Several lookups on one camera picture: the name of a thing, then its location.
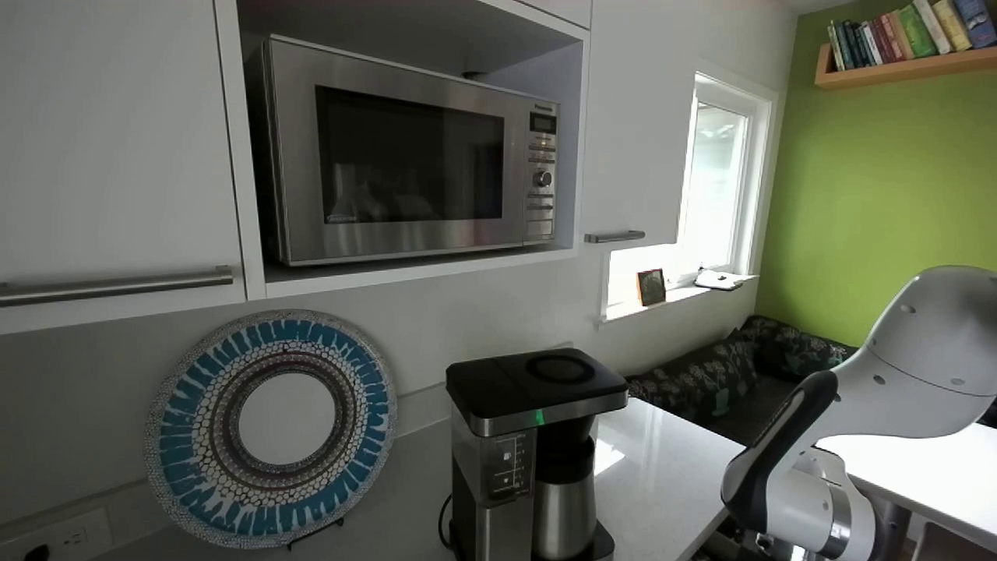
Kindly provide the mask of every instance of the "microwave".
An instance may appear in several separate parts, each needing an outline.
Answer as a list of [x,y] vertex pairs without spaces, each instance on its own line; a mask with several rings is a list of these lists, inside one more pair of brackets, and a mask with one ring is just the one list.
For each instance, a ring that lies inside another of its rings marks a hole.
[[282,263],[553,240],[556,103],[275,35],[245,77],[260,230]]

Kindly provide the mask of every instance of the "white countertop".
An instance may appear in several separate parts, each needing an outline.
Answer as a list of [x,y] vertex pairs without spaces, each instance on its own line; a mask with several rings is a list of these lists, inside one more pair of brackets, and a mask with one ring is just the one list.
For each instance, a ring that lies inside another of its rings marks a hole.
[[[616,561],[682,561],[723,520],[720,483],[741,445],[630,399],[599,417],[595,495],[599,520],[616,541]],[[346,515],[285,549],[238,551],[202,542],[171,526],[100,561],[452,561],[437,536],[450,493],[450,423],[400,438],[377,483]]]
[[997,551],[997,430],[973,424],[940,438],[848,435],[818,446],[855,485]]

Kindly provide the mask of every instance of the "small frame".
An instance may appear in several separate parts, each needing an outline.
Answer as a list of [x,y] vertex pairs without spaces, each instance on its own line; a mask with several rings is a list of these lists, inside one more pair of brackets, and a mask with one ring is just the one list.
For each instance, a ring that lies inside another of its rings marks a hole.
[[660,269],[637,274],[637,289],[640,291],[641,305],[653,305],[665,301],[665,275]]

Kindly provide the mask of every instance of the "electrical outlet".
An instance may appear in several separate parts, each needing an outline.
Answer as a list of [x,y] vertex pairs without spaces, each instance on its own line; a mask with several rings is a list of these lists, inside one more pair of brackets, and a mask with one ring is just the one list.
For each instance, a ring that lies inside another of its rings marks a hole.
[[0,559],[21,561],[40,545],[49,546],[50,561],[87,561],[113,545],[108,513],[91,510],[0,543]]

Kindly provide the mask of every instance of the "cabinet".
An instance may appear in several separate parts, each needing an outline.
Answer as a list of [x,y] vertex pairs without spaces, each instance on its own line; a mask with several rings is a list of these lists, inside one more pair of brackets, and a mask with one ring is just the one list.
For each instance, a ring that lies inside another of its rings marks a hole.
[[582,229],[675,243],[695,83],[697,2],[594,0]]
[[245,301],[212,3],[0,9],[0,333]]
[[548,14],[580,25],[585,29],[592,22],[591,0],[519,0]]

